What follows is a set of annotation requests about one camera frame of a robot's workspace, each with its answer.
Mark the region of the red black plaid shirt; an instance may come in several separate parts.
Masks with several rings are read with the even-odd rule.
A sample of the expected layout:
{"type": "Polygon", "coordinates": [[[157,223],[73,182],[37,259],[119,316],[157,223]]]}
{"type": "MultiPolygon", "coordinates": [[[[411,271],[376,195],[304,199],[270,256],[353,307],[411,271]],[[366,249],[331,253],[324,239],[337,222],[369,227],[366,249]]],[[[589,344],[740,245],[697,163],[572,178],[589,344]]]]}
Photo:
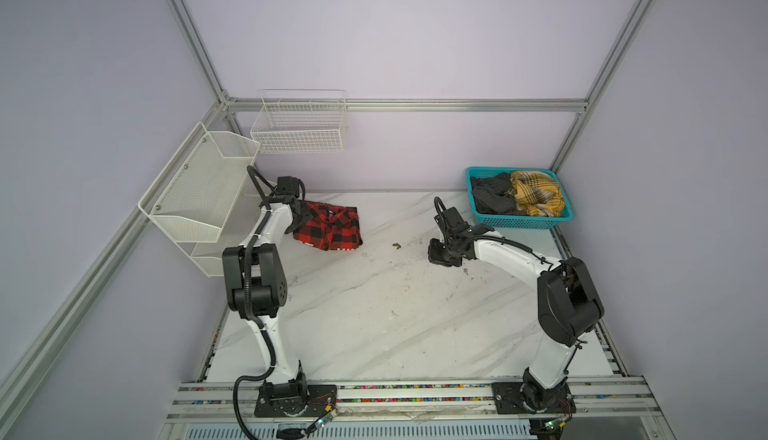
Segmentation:
{"type": "Polygon", "coordinates": [[[363,245],[358,209],[306,201],[306,220],[293,238],[323,251],[355,250],[363,245]]]}

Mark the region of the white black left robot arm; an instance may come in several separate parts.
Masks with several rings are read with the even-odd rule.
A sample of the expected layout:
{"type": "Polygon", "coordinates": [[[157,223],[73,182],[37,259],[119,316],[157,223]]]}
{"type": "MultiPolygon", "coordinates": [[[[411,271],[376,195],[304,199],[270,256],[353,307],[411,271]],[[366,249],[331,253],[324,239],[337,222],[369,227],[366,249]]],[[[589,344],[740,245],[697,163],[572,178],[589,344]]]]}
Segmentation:
{"type": "Polygon", "coordinates": [[[295,389],[304,379],[301,361],[279,317],[288,301],[288,280],[279,246],[293,224],[290,205],[270,203],[261,208],[260,218],[241,244],[222,253],[228,307],[253,332],[266,365],[266,371],[251,380],[281,389],[295,389]]]}

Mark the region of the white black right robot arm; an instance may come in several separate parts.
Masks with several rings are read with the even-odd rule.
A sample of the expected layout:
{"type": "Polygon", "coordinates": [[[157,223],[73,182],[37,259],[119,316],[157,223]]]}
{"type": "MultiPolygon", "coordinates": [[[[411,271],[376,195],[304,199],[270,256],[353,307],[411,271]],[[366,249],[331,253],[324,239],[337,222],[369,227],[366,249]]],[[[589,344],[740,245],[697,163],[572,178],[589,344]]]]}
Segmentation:
{"type": "Polygon", "coordinates": [[[565,399],[567,378],[577,350],[604,315],[604,307],[586,264],[579,258],[556,259],[495,231],[478,228],[433,238],[428,260],[460,267],[465,260],[495,266],[536,293],[537,322],[543,336],[534,359],[522,374],[515,405],[545,412],[565,399]]]}

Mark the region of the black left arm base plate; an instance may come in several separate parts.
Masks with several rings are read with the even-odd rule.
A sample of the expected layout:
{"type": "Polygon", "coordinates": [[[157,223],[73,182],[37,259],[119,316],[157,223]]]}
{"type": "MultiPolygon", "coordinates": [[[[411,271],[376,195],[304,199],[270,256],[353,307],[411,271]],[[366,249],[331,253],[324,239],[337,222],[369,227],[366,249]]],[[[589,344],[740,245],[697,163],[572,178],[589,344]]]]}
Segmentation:
{"type": "Polygon", "coordinates": [[[259,388],[254,408],[257,418],[316,418],[326,413],[337,400],[338,389],[331,384],[267,383],[259,388]]]}

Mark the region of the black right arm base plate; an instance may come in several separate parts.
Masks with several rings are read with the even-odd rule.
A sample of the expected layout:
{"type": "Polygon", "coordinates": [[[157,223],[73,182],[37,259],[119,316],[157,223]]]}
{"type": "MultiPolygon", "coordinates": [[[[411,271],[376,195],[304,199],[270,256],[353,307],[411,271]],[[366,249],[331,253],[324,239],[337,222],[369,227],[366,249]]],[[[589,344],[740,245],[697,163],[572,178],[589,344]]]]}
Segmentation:
{"type": "Polygon", "coordinates": [[[572,414],[576,407],[565,381],[544,389],[532,380],[491,385],[498,414],[572,414]]]}

